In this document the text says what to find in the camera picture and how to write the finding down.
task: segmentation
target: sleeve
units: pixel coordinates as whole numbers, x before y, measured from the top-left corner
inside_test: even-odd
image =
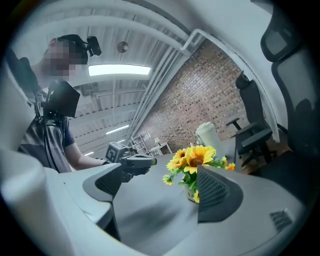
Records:
[[[64,127],[64,144],[63,147],[68,147],[71,144],[75,143],[74,136],[69,129],[69,120],[66,118],[65,127]]]

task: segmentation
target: flower bouquet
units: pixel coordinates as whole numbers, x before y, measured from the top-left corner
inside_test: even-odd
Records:
[[[218,159],[216,150],[212,146],[191,146],[187,149],[180,149],[167,164],[170,174],[163,176],[163,182],[167,185],[172,185],[174,177],[178,173],[183,172],[184,177],[179,186],[188,186],[188,189],[193,192],[193,200],[196,203],[200,202],[199,191],[197,190],[197,166],[213,166],[234,171],[235,164],[228,164],[226,157]]]

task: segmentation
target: chair armrest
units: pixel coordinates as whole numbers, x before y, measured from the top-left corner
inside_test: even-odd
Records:
[[[250,123],[249,125],[247,125],[246,127],[242,128],[241,130],[238,130],[235,134],[243,134],[245,132],[249,132],[251,131],[253,128],[255,128],[257,125],[256,122]]]
[[[260,144],[261,142],[266,142],[271,135],[272,135],[272,130],[270,128],[267,128],[245,139],[244,141],[242,141],[241,144],[244,148],[252,147],[254,145]]]
[[[233,124],[233,123],[236,123],[238,120],[239,120],[239,117],[237,117],[237,118],[235,118],[235,119],[227,122],[227,123],[225,124],[225,126],[229,126],[229,125],[231,125],[231,124]]]

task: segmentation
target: ceiling light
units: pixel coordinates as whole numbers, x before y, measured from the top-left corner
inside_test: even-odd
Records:
[[[93,154],[94,152],[90,152],[90,153],[86,153],[86,154],[84,154],[85,156],[89,156],[89,155],[91,155],[91,154]]]
[[[110,74],[134,74],[134,75],[149,75],[150,67],[138,65],[124,64],[105,64],[89,66],[89,75],[110,75]]]
[[[128,127],[129,127],[129,124],[128,124],[128,125],[125,125],[125,126],[122,126],[122,127],[118,128],[118,129],[114,129],[114,130],[108,131],[108,132],[106,132],[105,134],[106,134],[106,135],[112,134],[112,133],[115,133],[115,132],[117,132],[117,131],[126,129],[126,128],[128,128]]]

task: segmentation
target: vase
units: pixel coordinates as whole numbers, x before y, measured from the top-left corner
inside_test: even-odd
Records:
[[[189,185],[188,185],[188,184],[184,184],[183,187],[184,187],[184,191],[185,191],[185,193],[186,193],[186,197],[187,197],[190,201],[196,202],[196,201],[194,200],[194,194],[195,194],[195,192],[194,192],[192,189],[189,188]]]

